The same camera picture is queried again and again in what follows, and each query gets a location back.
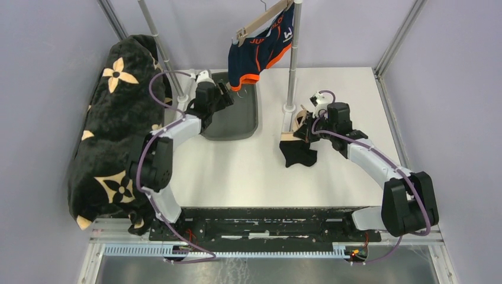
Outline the black underwear white waistband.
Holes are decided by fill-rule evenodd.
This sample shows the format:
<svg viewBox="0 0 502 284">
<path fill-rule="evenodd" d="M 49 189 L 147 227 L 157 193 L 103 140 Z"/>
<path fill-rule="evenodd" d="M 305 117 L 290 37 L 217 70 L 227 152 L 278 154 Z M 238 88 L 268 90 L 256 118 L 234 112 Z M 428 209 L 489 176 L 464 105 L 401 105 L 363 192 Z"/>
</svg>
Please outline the black underwear white waistband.
<svg viewBox="0 0 502 284">
<path fill-rule="evenodd" d="M 281 133 L 279 149 L 285 159 L 286 168 L 295 164 L 311 167 L 317 162 L 317 151 L 310 149 L 310 142 L 295 136 L 295 132 L 305 126 L 308 114 L 306 109 L 301 110 L 293 120 L 292 130 Z"/>
</svg>

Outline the navy orange underwear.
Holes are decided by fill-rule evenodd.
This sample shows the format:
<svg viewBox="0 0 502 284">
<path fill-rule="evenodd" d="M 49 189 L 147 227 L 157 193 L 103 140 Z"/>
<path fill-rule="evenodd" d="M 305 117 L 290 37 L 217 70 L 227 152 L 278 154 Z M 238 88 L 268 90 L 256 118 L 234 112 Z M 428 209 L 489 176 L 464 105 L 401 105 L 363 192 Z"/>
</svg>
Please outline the navy orange underwear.
<svg viewBox="0 0 502 284">
<path fill-rule="evenodd" d="M 243 85 L 256 84 L 260 73 L 281 60 L 291 48 L 294 33 L 295 5 L 281 11 L 269 27 L 243 44 L 231 45 L 227 60 L 229 85 L 232 91 Z"/>
</svg>

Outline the wooden clip hanger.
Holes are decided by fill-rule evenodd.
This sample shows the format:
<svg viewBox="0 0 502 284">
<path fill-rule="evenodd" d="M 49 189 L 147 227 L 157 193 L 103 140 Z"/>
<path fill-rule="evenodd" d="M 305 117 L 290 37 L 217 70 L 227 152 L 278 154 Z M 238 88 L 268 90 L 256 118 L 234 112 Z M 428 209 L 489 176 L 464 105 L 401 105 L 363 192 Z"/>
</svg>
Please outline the wooden clip hanger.
<svg viewBox="0 0 502 284">
<path fill-rule="evenodd" d="M 237 44 L 240 47 L 243 44 L 244 40 L 248 38 L 251 33 L 255 32 L 261 26 L 265 25 L 269 20 L 271 20 L 280 12 L 287 10 L 293 3 L 293 0 L 280 0 L 275 5 L 266 9 L 257 18 L 248 23 L 248 25 L 245 25 L 236 31 L 236 35 L 232 39 L 232 44 Z"/>
</svg>

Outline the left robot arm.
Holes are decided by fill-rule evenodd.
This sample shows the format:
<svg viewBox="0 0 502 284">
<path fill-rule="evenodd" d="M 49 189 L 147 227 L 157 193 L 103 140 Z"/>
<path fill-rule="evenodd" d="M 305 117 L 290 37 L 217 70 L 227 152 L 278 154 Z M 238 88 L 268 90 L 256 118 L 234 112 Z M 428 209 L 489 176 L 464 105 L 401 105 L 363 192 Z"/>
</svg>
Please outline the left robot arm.
<svg viewBox="0 0 502 284">
<path fill-rule="evenodd" d="M 133 138 L 125 172 L 146 195 L 156 218 L 165 222 L 163 232 L 171 240 L 180 240 L 186 233 L 186 224 L 178 220 L 181 206 L 170 188 L 174 151 L 203 133 L 212 123 L 213 115 L 233 103 L 222 80 L 200 82 L 185 116 L 159 130 Z"/>
</svg>

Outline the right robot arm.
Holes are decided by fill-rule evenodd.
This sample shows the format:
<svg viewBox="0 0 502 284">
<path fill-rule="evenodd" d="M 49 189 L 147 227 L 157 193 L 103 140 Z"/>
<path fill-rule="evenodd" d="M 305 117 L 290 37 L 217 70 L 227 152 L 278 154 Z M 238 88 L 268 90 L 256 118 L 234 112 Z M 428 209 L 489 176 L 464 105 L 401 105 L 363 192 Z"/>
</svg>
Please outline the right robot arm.
<svg viewBox="0 0 502 284">
<path fill-rule="evenodd" d="M 382 204 L 357 209 L 342 225 L 342 233 L 357 241 L 367 230 L 386 231 L 394 237 L 427 235 L 439 222 L 432 178 L 391 160 L 361 130 L 353 128 L 347 103 L 334 102 L 319 112 L 300 111 L 294 120 L 294 151 L 288 165 L 313 165 L 313 142 L 329 140 L 334 150 L 358 165 L 382 189 Z"/>
</svg>

